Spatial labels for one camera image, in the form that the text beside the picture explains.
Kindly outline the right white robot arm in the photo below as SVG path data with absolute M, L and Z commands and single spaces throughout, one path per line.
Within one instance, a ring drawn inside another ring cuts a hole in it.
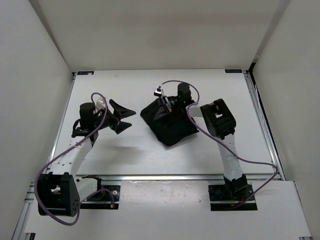
M 223 99 L 199 105 L 200 93 L 196 90 L 197 99 L 192 98 L 191 89 L 194 86 L 183 81 L 177 81 L 177 95 L 165 95 L 163 86 L 154 90 L 159 101 L 159 108 L 155 119 L 162 119 L 177 113 L 185 114 L 189 121 L 200 130 L 194 118 L 203 118 L 211 137 L 218 145 L 222 164 L 224 193 L 230 200 L 244 198 L 248 187 L 247 177 L 241 168 L 235 147 L 236 120 Z

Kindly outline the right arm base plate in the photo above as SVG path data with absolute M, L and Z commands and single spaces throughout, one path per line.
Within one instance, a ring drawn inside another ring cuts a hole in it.
M 210 210 L 212 212 L 257 211 L 255 196 L 251 196 L 253 192 L 251 184 L 248 184 L 234 195 L 228 192 L 225 184 L 209 184 Z

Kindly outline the left blue corner label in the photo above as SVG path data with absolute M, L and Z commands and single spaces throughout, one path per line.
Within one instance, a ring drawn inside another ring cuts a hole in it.
M 78 71 L 77 75 L 78 76 L 87 76 L 87 75 L 93 75 L 94 71 Z

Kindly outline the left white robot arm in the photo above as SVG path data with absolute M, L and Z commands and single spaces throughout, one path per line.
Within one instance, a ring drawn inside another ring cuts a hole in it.
M 131 127 L 131 123 L 122 120 L 134 116 L 136 112 L 114 100 L 110 100 L 109 105 L 113 111 L 100 98 L 97 102 L 85 102 L 79 106 L 79 119 L 72 126 L 70 147 L 56 159 L 50 171 L 41 173 L 36 181 L 40 215 L 74 217 L 83 200 L 103 198 L 105 188 L 98 177 L 77 178 L 77 173 L 95 145 L 99 130 L 110 128 L 120 134 Z

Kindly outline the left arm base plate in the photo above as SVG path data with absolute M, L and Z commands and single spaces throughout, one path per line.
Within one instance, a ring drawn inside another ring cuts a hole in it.
M 78 177 L 75 185 L 80 198 L 80 209 L 117 210 L 120 203 L 121 184 L 103 180 L 99 176 Z

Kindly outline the blue corner label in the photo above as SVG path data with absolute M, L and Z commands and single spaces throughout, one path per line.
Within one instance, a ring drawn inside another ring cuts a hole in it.
M 238 74 L 242 72 L 243 71 L 241 69 L 225 69 L 226 74 Z
M 93 75 L 94 71 L 78 71 L 77 75 L 78 76 L 87 76 L 87 75 Z

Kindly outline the aluminium front rail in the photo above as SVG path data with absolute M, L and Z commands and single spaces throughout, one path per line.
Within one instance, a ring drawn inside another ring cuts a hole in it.
M 224 179 L 221 174 L 80 174 L 77 177 L 100 178 L 104 181 L 220 181 Z

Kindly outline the right blue corner label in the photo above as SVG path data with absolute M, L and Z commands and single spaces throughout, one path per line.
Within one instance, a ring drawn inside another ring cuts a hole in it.
M 238 74 L 242 72 L 243 71 L 241 69 L 225 69 L 226 74 Z

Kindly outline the aluminium left frame rail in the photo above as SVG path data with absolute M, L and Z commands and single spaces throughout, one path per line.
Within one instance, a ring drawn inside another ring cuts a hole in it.
M 34 200 L 34 182 L 30 182 L 28 187 L 24 189 L 23 194 L 20 194 L 17 198 L 17 209 L 14 210 L 17 219 L 9 240 L 34 240 L 36 238 L 35 232 L 27 230 Z

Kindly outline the aluminium right side rail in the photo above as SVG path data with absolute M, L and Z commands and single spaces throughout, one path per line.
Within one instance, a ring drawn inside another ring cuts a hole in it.
M 276 145 L 274 143 L 273 140 L 273 136 L 272 136 L 272 132 L 270 130 L 268 121 L 267 121 L 267 117 L 265 115 L 264 112 L 264 108 L 263 108 L 263 104 L 259 95 L 259 91 L 258 88 L 256 86 L 256 84 L 254 83 L 253 79 L 252 79 L 252 75 L 249 71 L 244 71 L 243 72 L 244 75 L 244 79 L 253 103 L 253 107 L 255 109 L 257 118 L 258 118 L 258 122 L 260 124 L 260 128 L 262 131 L 262 135 L 264 137 L 264 140 L 266 142 L 268 151 L 269 151 L 269 155 L 271 157 L 271 161 L 273 164 L 275 164 L 278 167 L 278 172 L 279 172 L 279 177 L 282 181 L 286 181 L 286 176 L 283 170 L 283 166 L 276 148 Z

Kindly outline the black skirt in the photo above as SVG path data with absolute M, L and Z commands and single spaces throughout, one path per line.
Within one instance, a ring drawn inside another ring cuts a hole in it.
M 160 98 L 141 110 L 140 116 L 154 133 L 157 140 L 167 147 L 177 144 L 182 139 L 198 133 L 198 129 L 187 117 L 169 117 L 168 114 L 159 120 L 153 120 L 154 115 L 160 109 Z

